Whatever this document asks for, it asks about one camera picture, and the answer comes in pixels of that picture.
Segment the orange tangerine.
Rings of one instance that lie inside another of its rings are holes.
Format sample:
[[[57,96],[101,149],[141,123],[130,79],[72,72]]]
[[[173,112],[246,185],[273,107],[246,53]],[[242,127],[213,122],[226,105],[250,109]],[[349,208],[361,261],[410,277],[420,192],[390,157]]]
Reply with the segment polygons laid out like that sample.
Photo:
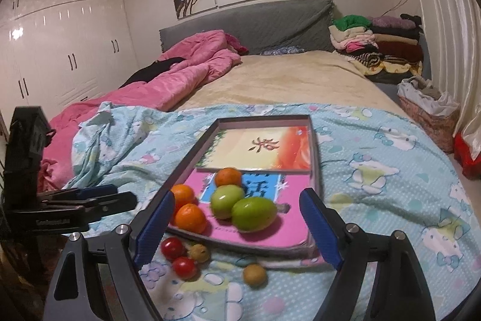
[[[214,183],[216,187],[235,185],[240,187],[242,185],[242,173],[238,169],[227,167],[220,169],[214,175]]]
[[[193,189],[186,185],[186,184],[176,184],[172,186],[170,191],[174,195],[174,204],[175,209],[179,210],[184,205],[187,204],[195,204],[196,203],[196,195]]]
[[[202,234],[207,227],[205,213],[195,204],[185,204],[174,216],[174,225],[180,230]]]

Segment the round green jujube fruit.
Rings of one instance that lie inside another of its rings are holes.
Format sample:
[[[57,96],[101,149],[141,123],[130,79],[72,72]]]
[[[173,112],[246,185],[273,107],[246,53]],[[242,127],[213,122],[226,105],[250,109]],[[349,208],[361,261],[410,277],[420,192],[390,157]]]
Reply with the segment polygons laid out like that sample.
[[[234,204],[244,197],[244,189],[237,185],[218,187],[210,197],[210,210],[217,219],[229,219]]]

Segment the oval green jujube fruit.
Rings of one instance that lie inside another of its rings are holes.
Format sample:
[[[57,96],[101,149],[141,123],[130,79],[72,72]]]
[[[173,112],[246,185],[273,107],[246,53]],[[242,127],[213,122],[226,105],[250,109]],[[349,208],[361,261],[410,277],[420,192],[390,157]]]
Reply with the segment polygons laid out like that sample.
[[[276,220],[275,203],[263,197],[248,197],[237,201],[231,210],[231,223],[241,232],[255,232],[270,227]]]

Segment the red cherry tomato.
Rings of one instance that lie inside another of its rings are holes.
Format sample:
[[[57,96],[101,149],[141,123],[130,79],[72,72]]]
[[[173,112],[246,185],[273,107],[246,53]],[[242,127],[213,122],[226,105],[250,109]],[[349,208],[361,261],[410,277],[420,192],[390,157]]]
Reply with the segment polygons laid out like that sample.
[[[160,244],[161,253],[168,261],[175,261],[184,256],[186,249],[181,240],[176,237],[163,239]]]
[[[179,257],[172,262],[174,273],[182,280],[191,280],[198,275],[197,264],[188,257]]]

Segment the orange tangerine at tray edge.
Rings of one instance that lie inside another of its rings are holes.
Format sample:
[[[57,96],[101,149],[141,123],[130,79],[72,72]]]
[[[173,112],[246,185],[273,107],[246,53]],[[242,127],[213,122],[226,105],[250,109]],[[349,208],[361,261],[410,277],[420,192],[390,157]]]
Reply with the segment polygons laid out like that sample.
[[[195,204],[196,203],[196,195],[193,189],[186,185],[186,184],[176,184],[172,186],[170,191],[174,195],[174,204],[175,209],[179,210],[184,205],[187,204]]]

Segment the brown longan near tomatoes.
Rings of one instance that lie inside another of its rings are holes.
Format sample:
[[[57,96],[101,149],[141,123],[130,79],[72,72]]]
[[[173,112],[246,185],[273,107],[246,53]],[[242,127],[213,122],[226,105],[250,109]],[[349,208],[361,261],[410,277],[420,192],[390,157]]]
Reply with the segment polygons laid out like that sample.
[[[210,260],[210,250],[203,244],[194,244],[188,249],[188,257],[193,261],[203,264]]]

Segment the orange tangerine on blue label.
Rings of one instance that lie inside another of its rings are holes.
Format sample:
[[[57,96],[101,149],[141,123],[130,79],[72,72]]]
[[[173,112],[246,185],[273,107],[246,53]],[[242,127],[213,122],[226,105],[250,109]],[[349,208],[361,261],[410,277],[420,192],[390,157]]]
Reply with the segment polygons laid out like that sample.
[[[216,187],[235,185],[240,187],[242,185],[242,173],[238,169],[227,167],[220,169],[214,175],[214,183]]]

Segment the red bag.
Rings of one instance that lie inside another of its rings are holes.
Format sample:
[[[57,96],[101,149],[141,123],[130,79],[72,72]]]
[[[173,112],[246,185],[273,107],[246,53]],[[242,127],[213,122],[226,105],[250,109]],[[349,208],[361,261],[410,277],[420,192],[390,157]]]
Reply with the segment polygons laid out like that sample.
[[[454,137],[453,148],[454,158],[461,165],[463,175],[469,179],[480,178],[480,156],[477,156],[474,160],[471,158],[469,146],[462,138],[460,132],[458,132]]]

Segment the pink book in tray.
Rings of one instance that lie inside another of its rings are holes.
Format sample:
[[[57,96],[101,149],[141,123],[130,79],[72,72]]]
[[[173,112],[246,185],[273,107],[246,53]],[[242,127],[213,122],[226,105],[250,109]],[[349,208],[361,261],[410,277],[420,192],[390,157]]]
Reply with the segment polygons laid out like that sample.
[[[276,220],[270,227],[255,232],[241,232],[230,221],[219,220],[212,214],[210,197],[216,190],[214,173],[194,169],[185,180],[185,184],[195,191],[197,206],[205,213],[207,227],[202,234],[196,234],[180,230],[170,224],[168,232],[172,234],[221,246],[229,244],[243,249],[285,249],[308,244],[309,232],[299,210],[300,192],[311,185],[311,177],[307,173],[242,173],[242,184],[247,197],[270,199],[279,209]]]

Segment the grey cardboard tray box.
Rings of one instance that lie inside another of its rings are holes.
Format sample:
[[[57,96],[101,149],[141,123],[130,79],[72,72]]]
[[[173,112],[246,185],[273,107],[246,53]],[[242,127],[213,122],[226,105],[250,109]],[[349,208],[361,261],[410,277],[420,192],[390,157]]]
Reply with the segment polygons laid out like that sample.
[[[319,188],[319,152],[309,115],[219,118],[200,136],[130,227],[130,253],[137,264],[153,258],[164,233],[233,252],[262,257],[310,258],[316,245],[307,229],[299,197]],[[245,197],[270,199],[277,208],[269,227],[239,230],[214,216],[210,198],[214,177],[224,168],[240,172]],[[203,211],[202,233],[174,225],[173,186],[191,187]]]

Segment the white wardrobe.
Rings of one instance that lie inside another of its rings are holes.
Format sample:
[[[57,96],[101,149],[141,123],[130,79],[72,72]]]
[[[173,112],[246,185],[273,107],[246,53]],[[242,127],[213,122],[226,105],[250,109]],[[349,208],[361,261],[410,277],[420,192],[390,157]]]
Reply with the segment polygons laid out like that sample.
[[[98,98],[137,69],[124,0],[2,0],[1,115],[48,118]]]

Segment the pink quilt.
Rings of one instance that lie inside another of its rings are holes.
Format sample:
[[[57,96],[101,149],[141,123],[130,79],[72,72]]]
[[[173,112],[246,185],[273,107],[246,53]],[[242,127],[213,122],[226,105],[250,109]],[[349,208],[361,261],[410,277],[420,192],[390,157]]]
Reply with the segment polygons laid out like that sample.
[[[241,63],[242,54],[247,52],[236,37],[222,30],[199,32],[161,54],[156,62],[160,66],[166,66],[176,57],[182,61],[168,66],[150,82],[133,82],[96,99],[66,107],[50,121],[56,134],[43,153],[38,192],[59,190],[72,178],[72,140],[80,124],[95,115],[102,102],[151,107],[165,112],[195,89],[228,73]]]

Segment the yellow orange book in tray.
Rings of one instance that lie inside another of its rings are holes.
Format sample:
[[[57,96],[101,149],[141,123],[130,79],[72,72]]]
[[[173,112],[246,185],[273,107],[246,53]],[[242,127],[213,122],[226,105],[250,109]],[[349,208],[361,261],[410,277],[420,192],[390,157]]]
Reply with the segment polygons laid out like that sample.
[[[204,169],[303,171],[311,168],[307,127],[221,130],[197,166]]]

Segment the beige bed sheet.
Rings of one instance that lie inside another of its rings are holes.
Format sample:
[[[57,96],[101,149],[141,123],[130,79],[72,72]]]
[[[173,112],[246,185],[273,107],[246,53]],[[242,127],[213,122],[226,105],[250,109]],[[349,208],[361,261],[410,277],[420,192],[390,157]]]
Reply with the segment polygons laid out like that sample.
[[[326,103],[406,115],[345,57],[326,51],[246,55],[241,64],[198,88],[174,109],[223,103]]]

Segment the stack of folded clothes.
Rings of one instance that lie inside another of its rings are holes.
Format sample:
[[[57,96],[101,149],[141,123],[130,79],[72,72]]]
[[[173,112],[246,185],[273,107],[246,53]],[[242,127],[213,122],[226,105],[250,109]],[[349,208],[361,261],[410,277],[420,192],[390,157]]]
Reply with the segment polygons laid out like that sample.
[[[335,51],[345,56],[371,82],[397,85],[424,71],[422,19],[402,14],[347,15],[329,26]]]

